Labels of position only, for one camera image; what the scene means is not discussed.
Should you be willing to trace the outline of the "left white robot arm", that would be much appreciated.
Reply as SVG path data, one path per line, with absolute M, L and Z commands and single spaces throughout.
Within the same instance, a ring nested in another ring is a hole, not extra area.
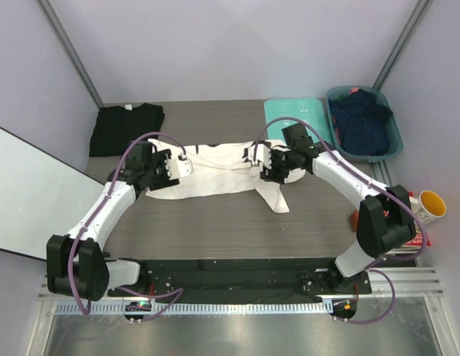
M 141 193 L 179 185 L 180 179 L 192 172 L 186 154 L 174 157 L 171 150 L 158 150 L 148 141 L 129 148 L 86 215 L 68 233 L 54 234 L 48 240 L 49 292 L 89 302 L 118 287 L 144 295 L 151 285 L 145 264 L 132 259 L 108 260 L 103 248 L 121 216 Z

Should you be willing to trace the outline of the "white printed t shirt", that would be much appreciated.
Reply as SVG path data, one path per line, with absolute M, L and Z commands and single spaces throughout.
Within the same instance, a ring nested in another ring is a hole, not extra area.
M 253 146 L 253 142 L 187 145 L 187 157 L 194 172 L 181 178 L 179 185 L 147 191 L 145 195 L 159 200 L 183 200 L 255 190 L 273 212 L 288 213 L 280 185 L 263 181 L 260 168 L 251 166 L 248 151 Z

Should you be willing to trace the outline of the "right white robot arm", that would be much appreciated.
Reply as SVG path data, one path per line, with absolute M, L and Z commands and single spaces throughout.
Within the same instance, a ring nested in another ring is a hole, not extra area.
M 405 188 L 371 179 L 323 139 L 314 142 L 310 130 L 304 122 L 287 126 L 285 148 L 270 148 L 259 141 L 249 149 L 249 160 L 260 167 L 262 180 L 278 184 L 291 171 L 305 170 L 336 188 L 358 210 L 356 241 L 327 270 L 331 290 L 343 293 L 353 289 L 367 266 L 415 237 L 415 214 Z

